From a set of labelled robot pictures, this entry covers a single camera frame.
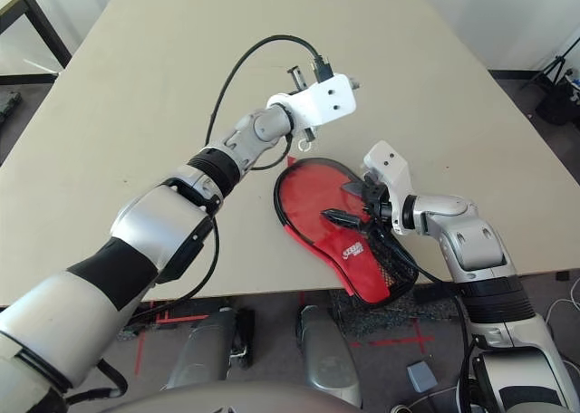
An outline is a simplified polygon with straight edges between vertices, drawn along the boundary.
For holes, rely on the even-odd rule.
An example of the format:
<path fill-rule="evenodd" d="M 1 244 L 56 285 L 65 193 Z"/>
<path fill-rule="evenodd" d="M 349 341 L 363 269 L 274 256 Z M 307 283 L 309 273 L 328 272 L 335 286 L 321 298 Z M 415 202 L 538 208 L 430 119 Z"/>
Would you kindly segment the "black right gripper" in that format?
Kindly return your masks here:
<path fill-rule="evenodd" d="M 371 172 L 363 176 L 363 181 L 350 181 L 342 184 L 342 190 L 356 197 L 362 197 L 365 204 L 365 212 L 377 222 L 381 221 L 388 226 L 392 221 L 392 204 L 389 190 Z M 329 208 L 321 212 L 326 220 L 336 226 L 362 232 L 365 222 L 355 214 L 341 209 Z"/>

